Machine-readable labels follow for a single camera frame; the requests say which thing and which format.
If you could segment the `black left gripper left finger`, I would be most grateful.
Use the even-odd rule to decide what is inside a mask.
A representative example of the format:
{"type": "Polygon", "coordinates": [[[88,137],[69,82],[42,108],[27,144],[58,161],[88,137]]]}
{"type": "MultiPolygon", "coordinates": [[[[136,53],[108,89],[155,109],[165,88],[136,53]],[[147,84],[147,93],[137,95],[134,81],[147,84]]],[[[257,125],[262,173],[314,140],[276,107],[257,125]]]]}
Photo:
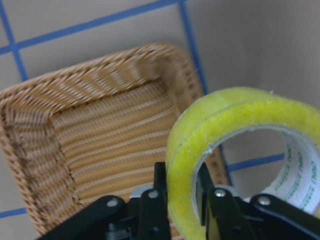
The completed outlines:
{"type": "Polygon", "coordinates": [[[138,240],[170,240],[168,219],[166,164],[154,165],[153,188],[142,193],[139,200],[138,240]]]}

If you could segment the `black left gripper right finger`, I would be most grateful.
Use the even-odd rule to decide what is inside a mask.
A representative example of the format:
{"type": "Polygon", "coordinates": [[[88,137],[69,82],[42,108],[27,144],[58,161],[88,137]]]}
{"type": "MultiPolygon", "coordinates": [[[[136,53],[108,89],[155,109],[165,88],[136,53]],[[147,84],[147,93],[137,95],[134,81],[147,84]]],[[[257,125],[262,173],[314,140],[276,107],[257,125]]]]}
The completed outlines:
{"type": "Polygon", "coordinates": [[[256,240],[232,193],[214,185],[206,164],[197,173],[197,210],[206,240],[256,240]]]}

